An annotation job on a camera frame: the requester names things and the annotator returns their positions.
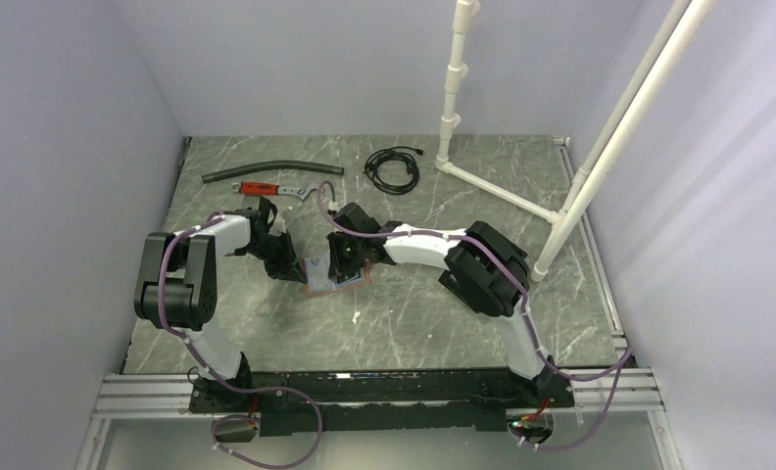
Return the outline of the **brown leather card holder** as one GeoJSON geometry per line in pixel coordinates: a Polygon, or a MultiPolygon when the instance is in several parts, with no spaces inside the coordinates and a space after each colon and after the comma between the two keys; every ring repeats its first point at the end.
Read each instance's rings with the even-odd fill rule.
{"type": "MultiPolygon", "coordinates": [[[[308,288],[307,288],[308,280],[307,280],[307,284],[305,285],[305,294],[308,297],[318,297],[318,296],[329,295],[343,290],[356,289],[370,282],[369,272],[366,268],[362,268],[358,272],[351,275],[342,275],[341,277],[332,276],[330,273],[330,254],[323,254],[321,256],[325,256],[328,260],[328,267],[329,267],[328,277],[331,279],[331,282],[333,283],[333,288],[330,291],[320,293],[317,295],[312,295],[308,292],[308,288]]],[[[301,265],[304,268],[304,258],[302,259],[301,265]]]]}

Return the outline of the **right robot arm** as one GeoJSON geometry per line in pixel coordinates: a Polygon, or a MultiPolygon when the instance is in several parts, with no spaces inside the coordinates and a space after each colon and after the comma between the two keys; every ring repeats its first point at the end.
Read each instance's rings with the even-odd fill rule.
{"type": "Polygon", "coordinates": [[[484,221],[465,229],[434,230],[399,221],[380,223],[350,203],[327,218],[328,275],[341,282],[369,265],[437,268],[439,283],[475,313],[488,316],[505,346],[518,402],[535,406],[551,390],[552,356],[538,339],[529,302],[526,254],[484,221]]]}

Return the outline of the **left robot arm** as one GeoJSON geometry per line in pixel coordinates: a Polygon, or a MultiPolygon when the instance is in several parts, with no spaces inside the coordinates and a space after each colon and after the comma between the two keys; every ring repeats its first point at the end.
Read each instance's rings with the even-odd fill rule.
{"type": "Polygon", "coordinates": [[[307,281],[277,207],[254,197],[247,208],[216,211],[184,231],[149,234],[133,299],[136,316],[185,346],[205,385],[216,386],[216,399],[231,411],[252,402],[255,386],[246,355],[216,318],[218,263],[243,256],[260,260],[273,280],[307,281]]]}

